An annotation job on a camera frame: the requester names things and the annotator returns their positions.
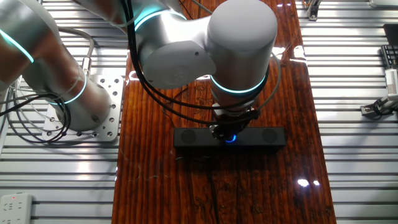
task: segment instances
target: aluminum profile table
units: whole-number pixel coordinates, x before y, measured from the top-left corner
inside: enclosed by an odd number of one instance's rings
[[[382,25],[398,23],[398,11],[375,9],[367,1],[323,0],[318,20],[309,22],[301,1],[296,5],[338,223],[398,223],[397,116],[374,122],[359,111],[386,94],[377,50],[387,44]],[[121,31],[71,1],[44,1],[44,6],[59,26],[96,39],[92,74],[124,76],[127,38]],[[89,43],[74,35],[61,37],[81,62]],[[44,101],[34,105],[42,113],[48,107]],[[43,125],[32,108],[23,110]],[[0,196],[32,194],[34,224],[109,224],[117,155],[117,141],[43,147],[21,141],[8,129],[0,156]]]

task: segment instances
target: glossy wood surface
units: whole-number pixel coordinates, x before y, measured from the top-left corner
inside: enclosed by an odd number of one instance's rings
[[[173,148],[172,122],[144,93],[128,60],[112,223],[336,223],[295,2],[265,2],[279,23],[274,52],[286,51],[279,91],[251,126],[283,126],[287,146],[277,153],[185,157]],[[210,10],[221,3],[202,1]],[[207,16],[190,0],[183,4],[194,18]],[[260,102],[277,80],[273,60],[270,66]],[[179,94],[182,89],[163,92],[213,104],[209,80],[197,80]],[[211,119],[205,110],[174,109]],[[168,114],[176,127],[201,126]]]

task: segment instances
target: black soundbar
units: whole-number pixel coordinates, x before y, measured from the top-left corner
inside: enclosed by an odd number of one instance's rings
[[[208,128],[175,128],[174,148],[265,148],[286,146],[284,128],[248,127],[229,141],[213,137]]]

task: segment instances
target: power outlet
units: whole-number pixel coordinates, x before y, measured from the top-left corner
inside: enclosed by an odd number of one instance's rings
[[[32,196],[27,193],[0,198],[0,224],[29,224]]]

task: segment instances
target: blue light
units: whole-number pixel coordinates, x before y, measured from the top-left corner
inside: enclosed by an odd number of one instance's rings
[[[28,53],[20,44],[18,44],[13,38],[8,36],[5,32],[3,32],[0,29],[0,34],[6,39],[6,41],[11,42],[13,45],[15,45],[24,55],[30,60],[31,63],[34,62],[33,57]]]
[[[177,16],[180,16],[181,18],[184,18],[185,20],[187,20],[187,18],[185,18],[185,16],[183,16],[183,15],[181,15],[180,13],[175,12],[175,11],[167,10],[167,11],[154,12],[154,13],[149,14],[148,16],[144,17],[143,19],[141,19],[141,20],[137,23],[137,25],[136,25],[136,31],[138,30],[138,28],[139,28],[141,25],[143,25],[143,23],[145,23],[145,22],[148,21],[149,19],[151,19],[151,18],[153,18],[153,17],[155,17],[155,16],[164,15],[164,14],[177,15]]]
[[[86,84],[87,84],[87,77],[86,77],[86,76],[84,76],[84,77],[85,77],[85,84],[83,85],[83,88],[81,89],[81,91],[79,92],[79,94],[77,94],[77,95],[76,95],[75,97],[73,97],[71,100],[68,100],[68,101],[64,102],[65,104],[73,102],[75,99],[77,99],[77,98],[84,92],[84,90],[85,90],[85,88],[86,88]]]
[[[225,140],[225,142],[227,143],[232,143],[236,141],[236,135],[234,134],[234,136],[232,137],[232,140]]]
[[[220,89],[222,89],[222,90],[224,90],[224,91],[226,91],[226,92],[228,92],[228,93],[243,94],[243,93],[249,93],[250,91],[253,91],[253,90],[255,90],[257,87],[259,87],[259,86],[261,85],[261,83],[266,79],[266,76],[264,76],[264,78],[261,80],[261,82],[258,83],[255,87],[250,88],[250,89],[248,89],[248,90],[230,90],[230,89],[227,89],[227,88],[223,87],[222,85],[218,84],[218,83],[216,82],[216,80],[213,78],[212,75],[210,75],[210,78],[211,78],[211,81],[213,81],[213,83],[214,83],[218,88],[220,88]]]
[[[152,13],[161,11],[162,8],[158,5],[145,7],[141,13],[139,13],[138,17],[134,20],[134,24],[137,25],[143,18],[151,15]]]

